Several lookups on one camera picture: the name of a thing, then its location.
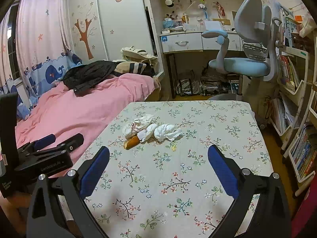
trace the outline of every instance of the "pink blanket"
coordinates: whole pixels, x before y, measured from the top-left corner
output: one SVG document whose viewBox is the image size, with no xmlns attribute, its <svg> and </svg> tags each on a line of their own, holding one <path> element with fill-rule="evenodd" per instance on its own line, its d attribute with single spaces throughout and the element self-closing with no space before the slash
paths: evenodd
<svg viewBox="0 0 317 238">
<path fill-rule="evenodd" d="M 56 142 L 47 147 L 51 148 L 81 133 L 85 139 L 84 144 L 71 153 L 75 163 L 130 102 L 144 101 L 154 89 L 151 77 L 138 74 L 107 79 L 82 97 L 76 97 L 73 90 L 60 82 L 57 87 L 41 96 L 26 121 L 17 124 L 17 147 L 53 133 Z"/>
</svg>

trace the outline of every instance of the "desk drawer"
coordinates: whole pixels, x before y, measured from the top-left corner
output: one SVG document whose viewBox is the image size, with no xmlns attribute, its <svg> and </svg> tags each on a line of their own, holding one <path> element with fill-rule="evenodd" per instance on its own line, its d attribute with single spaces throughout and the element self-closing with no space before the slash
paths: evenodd
<svg viewBox="0 0 317 238">
<path fill-rule="evenodd" d="M 202 50 L 200 33 L 161 36 L 161 42 L 164 53 L 186 50 Z"/>
<path fill-rule="evenodd" d="M 228 50 L 241 51 L 240 37 L 238 34 L 228 34 L 229 47 Z M 220 45 L 216 42 L 217 38 L 202 37 L 202 45 L 204 50 L 219 50 Z"/>
</svg>

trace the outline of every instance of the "tree wall decal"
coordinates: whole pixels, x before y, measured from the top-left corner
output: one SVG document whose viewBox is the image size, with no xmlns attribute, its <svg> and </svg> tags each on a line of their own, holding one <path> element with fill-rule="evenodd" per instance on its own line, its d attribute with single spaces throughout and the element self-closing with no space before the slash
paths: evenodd
<svg viewBox="0 0 317 238">
<path fill-rule="evenodd" d="M 89 25 L 91 24 L 92 19 L 96 20 L 95 13 L 94 13 L 93 16 L 92 16 L 92 18 L 91 18 L 91 20 L 88 21 L 88 16 L 91 14 L 92 5 L 93 5 L 93 2 L 90 3 L 90 8 L 89 8 L 89 10 L 88 10 L 88 12 L 87 12 L 87 14 L 86 14 L 86 18 L 85 18 L 85 32 L 83 32 L 83 31 L 81 30 L 80 26 L 79 26 L 79 19 L 77 19 L 77 22 L 74 24 L 74 25 L 77 27 L 77 29 L 78 29 L 78 31 L 79 31 L 79 34 L 80 34 L 80 39 L 79 39 L 79 41 L 83 41 L 83 42 L 85 43 L 85 45 L 86 45 L 86 49 L 87 49 L 87 54 L 88 54 L 88 59 L 89 59 L 89 60 L 90 60 L 90 59 L 93 59 L 94 56 L 93 56 L 93 54 L 91 53 L 91 50 L 90 50 L 90 47 L 89 47 L 89 44 L 88 44 L 88 37 L 89 37 L 89 36 L 94 36 L 93 31 L 97 29 L 97 28 L 92 27 L 92 28 L 90 29 L 89 33 L 88 33 L 88 28 L 89 28 Z M 80 10 L 81 10 L 82 8 L 84 8 L 85 6 L 86 6 L 86 4 L 85 4 L 83 7 L 80 7 L 79 13 L 82 13 Z"/>
</svg>

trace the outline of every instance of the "desk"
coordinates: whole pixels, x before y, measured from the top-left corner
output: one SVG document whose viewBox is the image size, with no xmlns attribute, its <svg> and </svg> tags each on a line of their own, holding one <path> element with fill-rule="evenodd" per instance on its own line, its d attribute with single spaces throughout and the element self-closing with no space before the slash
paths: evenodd
<svg viewBox="0 0 317 238">
<path fill-rule="evenodd" d="M 216 38 L 204 38 L 201 36 L 201 34 L 202 31 L 187 31 L 160 35 L 163 52 L 166 55 L 168 74 L 172 90 L 172 98 L 175 98 L 175 89 L 172 78 L 170 57 L 173 56 L 175 62 L 175 53 L 219 50 L 221 47 L 216 42 Z M 242 46 L 244 42 L 237 33 L 228 32 L 228 38 L 229 51 L 242 51 Z"/>
<path fill-rule="evenodd" d="M 155 115 L 158 124 L 179 126 L 185 135 L 174 142 L 151 138 L 123 149 L 123 126 L 146 113 Z M 239 101 L 130 103 L 73 169 L 92 158 L 101 146 L 109 148 L 106 171 L 92 196 L 85 199 L 109 237 L 208 237 L 233 201 L 208 162 L 211 144 L 240 168 L 264 176 L 273 171 L 251 108 Z M 240 232 L 246 230 L 257 200 L 254 196 Z M 62 205 L 67 213 L 67 206 Z"/>
</svg>

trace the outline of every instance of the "blue gripper pad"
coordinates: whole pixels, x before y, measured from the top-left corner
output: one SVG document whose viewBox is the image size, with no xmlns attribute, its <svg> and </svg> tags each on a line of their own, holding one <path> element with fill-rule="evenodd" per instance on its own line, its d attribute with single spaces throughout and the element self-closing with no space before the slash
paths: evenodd
<svg viewBox="0 0 317 238">
<path fill-rule="evenodd" d="M 56 141 L 56 137 L 54 134 L 50 134 L 44 138 L 41 138 L 40 140 L 37 140 L 34 144 L 34 151 L 41 150 L 48 145 L 53 144 Z"/>
<path fill-rule="evenodd" d="M 107 164 L 109 163 L 110 159 L 110 152 L 107 147 L 101 147 L 101 149 L 97 152 L 94 156 L 93 163 L 88 168 L 88 170 L 84 173 L 83 177 L 81 178 L 80 183 L 80 197 L 82 199 L 90 196 L 103 171 L 105 170 Z"/>
<path fill-rule="evenodd" d="M 214 169 L 226 193 L 236 199 L 239 196 L 238 180 L 219 153 L 221 152 L 217 151 L 215 145 L 210 146 L 208 149 L 209 163 Z"/>
</svg>

